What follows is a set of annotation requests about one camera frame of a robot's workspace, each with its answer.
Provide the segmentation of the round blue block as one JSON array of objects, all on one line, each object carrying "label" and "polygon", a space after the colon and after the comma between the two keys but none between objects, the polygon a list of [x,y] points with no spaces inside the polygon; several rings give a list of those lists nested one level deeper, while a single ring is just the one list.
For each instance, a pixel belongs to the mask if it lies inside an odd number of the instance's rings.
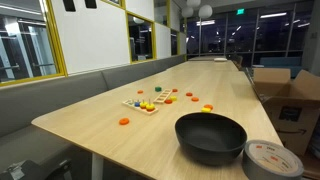
[{"label": "round blue block", "polygon": [[135,102],[135,103],[134,103],[134,106],[135,106],[135,107],[140,107],[140,102]]}]

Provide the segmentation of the yellow block near bowl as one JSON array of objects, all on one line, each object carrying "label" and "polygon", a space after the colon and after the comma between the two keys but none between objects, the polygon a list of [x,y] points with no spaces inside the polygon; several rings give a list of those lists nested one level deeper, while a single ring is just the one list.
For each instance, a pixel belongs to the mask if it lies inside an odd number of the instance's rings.
[{"label": "yellow block near bowl", "polygon": [[201,112],[210,113],[210,112],[211,112],[211,109],[210,109],[210,108],[203,107],[203,108],[201,109]]}]

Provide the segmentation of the wooden peg number board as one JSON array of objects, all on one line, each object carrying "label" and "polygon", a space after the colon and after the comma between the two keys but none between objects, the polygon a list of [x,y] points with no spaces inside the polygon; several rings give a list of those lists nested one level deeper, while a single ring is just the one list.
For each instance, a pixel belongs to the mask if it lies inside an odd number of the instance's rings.
[{"label": "wooden peg number board", "polygon": [[136,106],[136,102],[133,99],[124,101],[123,105],[147,115],[152,115],[159,111],[157,107],[155,107],[153,110],[147,110],[146,108],[141,108],[140,106]]}]

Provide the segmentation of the white plate far end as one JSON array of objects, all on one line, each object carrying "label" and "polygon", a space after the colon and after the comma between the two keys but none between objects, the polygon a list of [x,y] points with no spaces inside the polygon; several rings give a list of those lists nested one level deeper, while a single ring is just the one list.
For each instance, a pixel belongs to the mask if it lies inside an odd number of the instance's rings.
[{"label": "white plate far end", "polygon": [[214,58],[214,62],[227,62],[228,61],[228,59],[226,59],[226,58]]}]

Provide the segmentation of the black bowl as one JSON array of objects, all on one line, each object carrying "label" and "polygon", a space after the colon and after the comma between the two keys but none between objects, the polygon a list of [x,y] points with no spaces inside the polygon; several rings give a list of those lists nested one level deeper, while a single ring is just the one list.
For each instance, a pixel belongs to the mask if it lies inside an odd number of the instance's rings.
[{"label": "black bowl", "polygon": [[235,160],[247,142],[236,121],[214,113],[190,113],[175,123],[182,152],[193,161],[219,166]]}]

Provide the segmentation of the white globe pendant lamps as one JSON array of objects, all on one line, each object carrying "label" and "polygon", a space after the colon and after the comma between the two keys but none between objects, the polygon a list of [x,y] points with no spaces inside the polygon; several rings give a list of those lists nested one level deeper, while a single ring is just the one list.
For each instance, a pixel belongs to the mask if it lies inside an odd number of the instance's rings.
[{"label": "white globe pendant lamps", "polygon": [[184,18],[189,18],[195,11],[198,11],[198,17],[201,19],[209,18],[213,14],[210,5],[201,6],[201,0],[186,0],[186,6],[182,9],[181,14]]}]

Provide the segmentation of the open cardboard box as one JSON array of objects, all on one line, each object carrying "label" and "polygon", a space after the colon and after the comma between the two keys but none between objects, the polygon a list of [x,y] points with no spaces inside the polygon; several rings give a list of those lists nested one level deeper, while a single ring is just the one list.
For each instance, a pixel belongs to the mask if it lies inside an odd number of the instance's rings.
[{"label": "open cardboard box", "polygon": [[253,88],[283,145],[304,155],[320,114],[320,77],[301,70],[255,68]]}]

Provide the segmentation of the grey bench seat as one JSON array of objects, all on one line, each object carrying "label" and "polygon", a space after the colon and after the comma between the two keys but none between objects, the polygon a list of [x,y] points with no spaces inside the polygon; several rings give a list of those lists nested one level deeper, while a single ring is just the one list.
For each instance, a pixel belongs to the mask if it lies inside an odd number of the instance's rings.
[{"label": "grey bench seat", "polygon": [[182,55],[102,71],[0,89],[0,171],[31,160],[52,172],[71,161],[73,180],[90,180],[91,155],[32,125],[32,120],[95,95],[163,72],[184,62]]}]

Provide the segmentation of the wooden ladder shape frame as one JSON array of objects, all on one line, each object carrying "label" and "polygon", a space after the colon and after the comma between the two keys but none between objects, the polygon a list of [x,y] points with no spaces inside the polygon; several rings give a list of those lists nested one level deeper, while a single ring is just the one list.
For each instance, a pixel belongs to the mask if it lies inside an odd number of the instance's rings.
[{"label": "wooden ladder shape frame", "polygon": [[154,103],[164,103],[165,100],[171,95],[171,89],[163,90],[154,100]]}]

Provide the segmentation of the grey duct tape roll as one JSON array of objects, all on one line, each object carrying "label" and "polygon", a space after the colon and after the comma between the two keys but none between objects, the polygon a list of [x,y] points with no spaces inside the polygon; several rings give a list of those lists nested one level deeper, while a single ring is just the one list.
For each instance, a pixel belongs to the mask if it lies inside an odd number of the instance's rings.
[{"label": "grey duct tape roll", "polygon": [[250,140],[243,151],[242,169],[249,180],[301,180],[304,166],[285,147],[264,140]]}]

